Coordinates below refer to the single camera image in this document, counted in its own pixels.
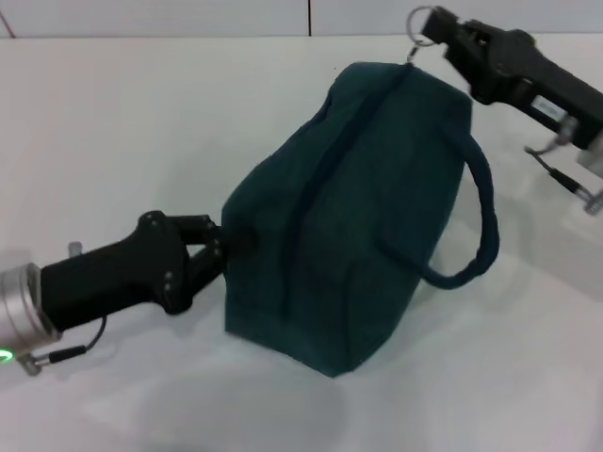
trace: white wall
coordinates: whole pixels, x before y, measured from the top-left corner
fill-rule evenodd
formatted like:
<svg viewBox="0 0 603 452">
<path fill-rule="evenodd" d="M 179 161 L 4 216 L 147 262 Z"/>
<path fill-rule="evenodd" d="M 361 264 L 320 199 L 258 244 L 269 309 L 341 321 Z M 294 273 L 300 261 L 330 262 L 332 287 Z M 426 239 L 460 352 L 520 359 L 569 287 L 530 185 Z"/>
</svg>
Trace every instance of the white wall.
<svg viewBox="0 0 603 452">
<path fill-rule="evenodd" d="M 463 19 L 533 32 L 603 31 L 601 0 L 438 0 Z M 317 35 L 404 33 L 404 21 L 418 0 L 314 0 Z"/>
<path fill-rule="evenodd" d="M 306 0 L 0 0 L 17 37 L 307 35 Z"/>
</svg>

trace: dark green duffel bag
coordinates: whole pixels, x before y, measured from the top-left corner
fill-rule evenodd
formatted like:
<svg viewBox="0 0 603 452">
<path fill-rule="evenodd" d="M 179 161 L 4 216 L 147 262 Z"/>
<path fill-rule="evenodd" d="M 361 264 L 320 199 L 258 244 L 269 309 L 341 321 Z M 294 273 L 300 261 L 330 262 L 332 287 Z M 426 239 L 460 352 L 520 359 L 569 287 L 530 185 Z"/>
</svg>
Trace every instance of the dark green duffel bag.
<svg viewBox="0 0 603 452">
<path fill-rule="evenodd" d="M 324 106 L 224 205 L 223 230 L 258 247 L 228 264 L 226 330 L 336 376 L 396 328 L 421 279 L 454 289 L 498 253 L 492 175 L 470 136 L 471 101 L 412 65 L 357 63 Z M 429 261 L 467 164 L 479 191 L 476 258 Z"/>
</svg>

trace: metal ring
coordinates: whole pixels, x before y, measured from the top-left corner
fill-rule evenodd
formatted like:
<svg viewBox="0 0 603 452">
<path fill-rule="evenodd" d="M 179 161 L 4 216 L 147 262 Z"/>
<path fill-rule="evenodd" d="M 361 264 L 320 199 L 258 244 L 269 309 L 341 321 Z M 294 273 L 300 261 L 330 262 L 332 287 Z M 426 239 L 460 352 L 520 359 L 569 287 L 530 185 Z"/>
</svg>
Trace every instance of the metal ring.
<svg viewBox="0 0 603 452">
<path fill-rule="evenodd" d="M 413 33 L 413 28 L 411 27 L 411 25 L 413 24 L 413 18 L 415 17 L 415 14 L 417 14 L 419 11 L 424 11 L 426 9 L 428 9 L 429 11 L 432 11 L 433 7 L 417 7 L 415 9 L 413 9 L 406 17 L 406 34 L 408 35 L 410 40 L 413 42 L 413 44 L 418 47 L 431 47 L 432 45 L 435 45 L 435 42 L 433 42 L 433 41 L 427 42 L 425 40 L 418 40 L 415 37 L 415 34 Z"/>
</svg>

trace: green led light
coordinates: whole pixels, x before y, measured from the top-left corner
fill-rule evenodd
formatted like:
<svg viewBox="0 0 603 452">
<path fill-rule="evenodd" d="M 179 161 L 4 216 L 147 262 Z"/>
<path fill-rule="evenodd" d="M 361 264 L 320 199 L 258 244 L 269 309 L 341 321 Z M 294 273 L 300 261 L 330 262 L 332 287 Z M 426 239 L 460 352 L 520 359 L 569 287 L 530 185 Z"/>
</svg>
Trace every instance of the green led light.
<svg viewBox="0 0 603 452">
<path fill-rule="evenodd" d="M 0 349 L 0 363 L 8 363 L 10 360 L 12 360 L 12 353 Z"/>
</svg>

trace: silver cylinder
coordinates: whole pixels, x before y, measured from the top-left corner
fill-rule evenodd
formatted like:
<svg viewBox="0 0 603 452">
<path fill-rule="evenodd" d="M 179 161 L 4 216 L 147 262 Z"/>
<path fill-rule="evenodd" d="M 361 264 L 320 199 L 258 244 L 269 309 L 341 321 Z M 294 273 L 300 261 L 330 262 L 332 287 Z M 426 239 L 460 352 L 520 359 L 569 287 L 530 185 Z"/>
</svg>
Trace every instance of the silver cylinder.
<svg viewBox="0 0 603 452">
<path fill-rule="evenodd" d="M 41 311 L 40 269 L 28 264 L 0 273 L 0 349 L 19 358 L 58 339 Z"/>
</svg>

